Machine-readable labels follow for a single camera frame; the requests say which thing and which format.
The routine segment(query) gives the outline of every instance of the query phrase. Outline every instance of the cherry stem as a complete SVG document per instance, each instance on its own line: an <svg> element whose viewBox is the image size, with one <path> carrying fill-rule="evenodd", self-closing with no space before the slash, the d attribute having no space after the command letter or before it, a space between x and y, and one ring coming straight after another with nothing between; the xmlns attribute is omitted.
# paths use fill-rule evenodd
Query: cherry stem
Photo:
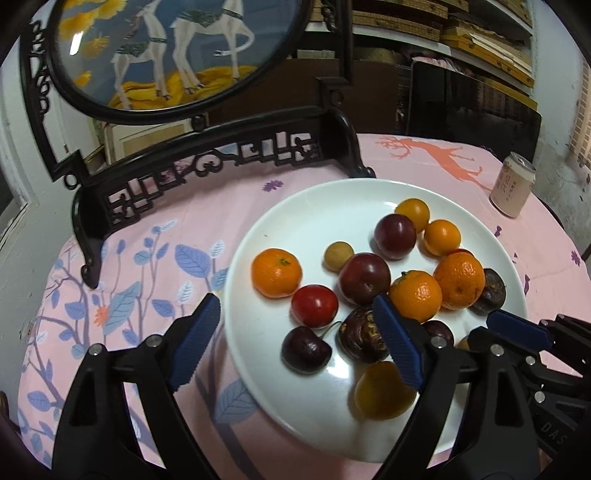
<svg viewBox="0 0 591 480"><path fill-rule="evenodd" d="M326 330L324 332L322 332L322 335L320 335L320 340L324 340L324 337L326 336L326 334L332 330L332 327L336 326L336 325L340 325L343 322L334 322L332 325L328 325L328 327L326 328Z"/></svg>

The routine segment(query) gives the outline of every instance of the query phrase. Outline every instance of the white deer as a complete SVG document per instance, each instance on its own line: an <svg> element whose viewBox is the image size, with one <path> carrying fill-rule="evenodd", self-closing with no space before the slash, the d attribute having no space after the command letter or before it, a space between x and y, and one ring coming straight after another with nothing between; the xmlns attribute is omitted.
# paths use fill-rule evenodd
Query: white deer
<svg viewBox="0 0 591 480"><path fill-rule="evenodd" d="M123 90L123 81L125 74L131 63L144 63L146 61L154 62L154 83L156 95L164 100L170 100L166 88L166 78L164 76L163 58L166 52L167 36L162 23L156 18L155 12L162 0L153 0L143 7L136 15L131 18L133 26L132 33L125 38L132 38L139 29L140 19L144 20L148 29L149 41L143 43L128 43L121 45L111 63L115 68L115 90L117 91L121 103L126 110L131 109L131 103Z"/></svg>
<svg viewBox="0 0 591 480"><path fill-rule="evenodd" d="M204 35L224 35L229 50L218 50L216 57L232 58L232 76L237 82L240 78L238 70L238 54L249 48L255 41L255 34L243 21L244 6L242 0L226 0L220 13L209 13L201 10L187 10L182 12L170 28L174 29L173 59L187 93L193 93L195 88L203 84L195 75L193 68L187 61L187 49L195 33ZM236 37L244 35L246 43L236 46Z"/></svg>

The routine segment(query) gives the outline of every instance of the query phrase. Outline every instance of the can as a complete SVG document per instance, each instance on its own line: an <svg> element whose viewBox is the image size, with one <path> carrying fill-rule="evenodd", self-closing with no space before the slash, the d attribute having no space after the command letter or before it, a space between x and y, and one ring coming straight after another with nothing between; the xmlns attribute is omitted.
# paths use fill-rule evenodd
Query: can
<svg viewBox="0 0 591 480"><path fill-rule="evenodd" d="M517 218L535 183L535 168L521 155L511 152L491 191L491 203L504 215Z"/></svg>

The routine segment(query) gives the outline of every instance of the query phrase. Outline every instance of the round table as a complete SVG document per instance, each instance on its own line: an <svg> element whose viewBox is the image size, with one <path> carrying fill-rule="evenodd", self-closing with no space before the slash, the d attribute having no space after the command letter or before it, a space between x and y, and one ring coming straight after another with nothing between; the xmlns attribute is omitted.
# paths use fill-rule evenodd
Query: round table
<svg viewBox="0 0 591 480"><path fill-rule="evenodd" d="M462 144L360 135L362 158L378 178L415 184L462 205L494 232L519 272L530 320L591 312L587 270L558 223L531 196L518 219L492 207L488 194L501 168L487 151ZM192 177L157 201L135 225L113 234L102 251L96 290L80 278L75 239L61 250L22 365L18 421L36 458L51 464L54 434L72 379L89 345L136 346L164 333L208 292L223 296L228 265L251 225L270 207L306 187L341 179L336 166L300 170L226 166ZM572 370L550 355L548 366ZM145 458L161 465L134 385L125 386ZM379 465L327 455L299 442L252 399L230 358L223 325L196 377L175 395L189 428L217 474L229 480L372 478ZM436 456L432 463L446 454Z"/></svg>

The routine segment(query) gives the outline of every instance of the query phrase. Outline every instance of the blue gripper pad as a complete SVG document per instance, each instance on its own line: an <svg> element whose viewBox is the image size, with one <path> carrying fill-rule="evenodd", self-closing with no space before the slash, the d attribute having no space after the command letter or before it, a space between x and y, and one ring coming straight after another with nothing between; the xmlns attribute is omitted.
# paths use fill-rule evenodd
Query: blue gripper pad
<svg viewBox="0 0 591 480"><path fill-rule="evenodd" d="M486 319L486 326L529 350L541 352L552 348L553 342L548 330L504 310L490 313Z"/></svg>
<svg viewBox="0 0 591 480"><path fill-rule="evenodd" d="M220 321L221 305L215 295L207 295L197 307L193 325L173 354L168 385L176 392L181 385L190 382L209 341Z"/></svg>
<svg viewBox="0 0 591 480"><path fill-rule="evenodd" d="M399 312L393 308L389 298L383 295L375 297L372 308L374 322L398 367L402 380L409 387L421 391L425 383L421 354L400 323Z"/></svg>

